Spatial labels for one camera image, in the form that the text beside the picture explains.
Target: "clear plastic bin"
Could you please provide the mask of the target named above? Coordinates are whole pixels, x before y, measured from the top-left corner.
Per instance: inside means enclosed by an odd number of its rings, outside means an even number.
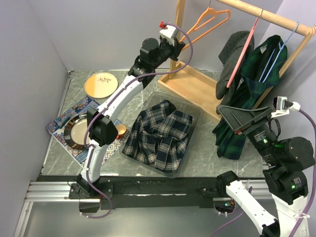
[[[171,95],[162,93],[162,92],[154,92],[150,95],[150,97],[148,98],[148,100],[144,103],[144,107],[142,110],[146,110],[154,105],[159,104],[160,102],[162,102],[163,100],[169,100],[172,104],[175,105],[175,107],[177,108],[177,110],[184,112],[186,114],[189,114],[193,117],[193,122],[192,122],[192,126],[189,130],[189,142],[188,142],[188,146],[186,149],[186,152],[182,158],[182,161],[179,165],[179,168],[177,171],[175,172],[163,172],[160,171],[158,169],[155,168],[155,164],[143,164],[133,158],[128,157],[127,155],[122,153],[123,147],[125,145],[122,144],[119,152],[121,154],[121,156],[123,156],[126,159],[129,159],[133,162],[136,162],[144,167],[147,167],[148,169],[151,169],[159,174],[162,174],[164,176],[167,176],[169,178],[175,178],[179,175],[182,167],[184,167],[185,161],[187,159],[187,155],[188,155],[188,150],[190,149],[190,147],[193,145],[193,143],[195,142],[195,135],[196,135],[196,127],[199,123],[201,123],[201,119],[203,117],[203,109],[200,106],[194,105],[192,103],[189,103],[187,101],[184,101],[182,99],[178,99],[176,97],[173,97]]]

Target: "pink hanger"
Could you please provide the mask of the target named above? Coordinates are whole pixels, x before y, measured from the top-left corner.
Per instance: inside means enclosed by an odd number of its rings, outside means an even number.
[[[253,27],[251,28],[251,31],[250,31],[249,36],[248,36],[248,38],[247,38],[247,41],[246,41],[246,43],[245,43],[245,45],[244,45],[244,47],[243,47],[243,49],[242,49],[242,52],[241,52],[241,54],[240,54],[240,56],[239,56],[239,58],[238,58],[238,61],[237,61],[237,63],[236,63],[236,66],[235,66],[235,68],[234,68],[234,70],[233,70],[233,73],[232,73],[232,75],[231,75],[231,78],[229,78],[229,81],[228,81],[228,83],[227,83],[227,85],[226,85],[227,88],[229,88],[230,85],[232,84],[232,81],[233,81],[233,79],[234,79],[234,77],[235,77],[235,75],[236,75],[236,72],[237,72],[237,70],[238,70],[238,68],[239,68],[239,66],[240,66],[240,63],[241,63],[241,61],[242,61],[242,58],[243,58],[243,56],[245,55],[245,52],[246,52],[246,50],[247,50],[247,48],[248,48],[248,45],[249,45],[249,43],[250,43],[250,41],[251,41],[251,38],[252,38],[252,36],[253,36],[253,33],[254,33],[255,29],[256,29],[258,20],[259,20],[259,18],[256,19],[255,23],[253,24]]]

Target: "wooden rod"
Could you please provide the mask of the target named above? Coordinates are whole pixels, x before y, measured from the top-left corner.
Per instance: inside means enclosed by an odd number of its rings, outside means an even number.
[[[286,28],[290,31],[294,31],[297,22],[289,20],[283,16],[276,15],[272,12],[266,11],[262,8],[250,5],[248,3],[245,3],[243,1],[239,0],[217,0],[221,3],[224,3],[228,6],[234,7],[236,9],[239,9],[243,12],[246,12],[250,15],[253,15],[255,17],[259,17],[260,19],[263,19],[265,21],[269,21],[275,25],[281,26],[283,28]],[[300,24],[298,28],[296,29],[296,33],[307,36],[307,34],[312,30],[311,27],[305,26],[303,24]]]
[[[179,27],[182,27],[185,5],[186,5],[186,0],[178,0],[177,9],[176,9],[176,19],[174,23]],[[177,34],[177,39],[180,39],[180,34],[181,32],[179,31]],[[170,61],[170,71],[176,70],[176,64],[177,64],[176,61],[173,61],[173,60]],[[170,79],[173,77],[174,77],[174,74],[169,74]]]
[[[311,38],[316,33],[316,25],[314,25],[312,30],[307,34],[307,36],[304,37],[304,39],[301,41],[300,45],[296,48],[296,50],[291,54],[291,56],[286,60],[284,65],[281,67],[279,71],[279,76],[281,77],[285,71],[288,69],[288,67],[292,64],[294,59],[299,55],[299,53],[302,51],[302,49],[307,45],[307,43],[311,40]],[[257,100],[256,104],[253,106],[254,109],[257,109],[258,106],[261,104],[263,99],[267,96],[267,94],[272,90],[272,87],[266,89],[266,91],[260,96],[260,98]]]

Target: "blue hanger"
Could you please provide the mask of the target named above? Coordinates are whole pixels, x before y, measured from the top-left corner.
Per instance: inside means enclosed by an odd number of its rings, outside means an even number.
[[[269,71],[268,71],[266,77],[264,78],[263,82],[265,82],[265,81],[267,80],[267,78],[268,78],[268,76],[269,76],[269,74],[270,74],[270,72],[271,72],[273,66],[275,65],[275,63],[276,63],[276,61],[277,61],[277,58],[279,57],[279,55],[280,55],[280,53],[281,53],[281,51],[283,50],[284,46],[286,45],[286,43],[288,42],[288,40],[291,38],[291,36],[294,34],[294,32],[296,31],[296,29],[297,29],[297,27],[298,27],[299,25],[300,25],[300,22],[297,22],[297,25],[296,25],[295,29],[294,29],[293,32],[290,34],[290,36],[287,38],[287,40],[283,43],[282,46],[281,46],[280,43],[278,43],[279,52],[277,53],[276,59],[275,59],[275,61],[272,63],[272,66],[270,67],[270,69],[269,69]],[[265,68],[264,68],[262,74],[261,74],[261,77],[260,77],[260,79],[259,79],[259,82],[261,81],[262,76],[263,76],[263,74],[265,73],[268,64],[270,63],[270,60],[272,59],[272,56],[273,56],[273,53],[275,52],[275,50],[276,50],[276,49],[274,49],[274,50],[272,51],[272,54],[271,54],[271,56],[270,56],[270,58],[269,58],[269,60],[268,60],[268,62],[267,62],[267,64],[266,64],[266,66],[265,66]]]

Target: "orange hanger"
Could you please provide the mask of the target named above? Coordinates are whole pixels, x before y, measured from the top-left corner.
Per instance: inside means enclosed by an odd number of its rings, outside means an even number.
[[[219,27],[220,25],[222,25],[223,23],[225,23],[231,16],[231,11],[230,10],[221,10],[221,11],[215,11],[214,8],[210,8],[207,7],[206,11],[202,13],[202,15],[199,17],[199,19],[197,20],[197,22],[194,24],[194,26],[192,26],[192,28],[187,32],[187,34],[190,34],[193,31],[198,30],[199,28],[205,26],[207,23],[211,22],[212,20],[214,20],[216,18],[216,16],[223,14],[223,13],[227,13],[228,16],[225,20],[223,20],[222,22],[218,23],[216,26],[212,27],[211,29],[209,29],[208,31],[204,32],[202,35],[200,35],[199,37],[197,37],[196,39],[194,39],[192,41],[192,43],[198,41],[200,38],[202,38],[203,36],[207,35],[208,33],[210,33],[212,30],[214,30],[215,28]],[[203,24],[201,24],[200,26],[197,27],[197,25],[201,22],[202,19],[204,19],[205,16],[208,16],[210,14],[213,14],[214,16],[207,20],[206,22],[204,22]]]

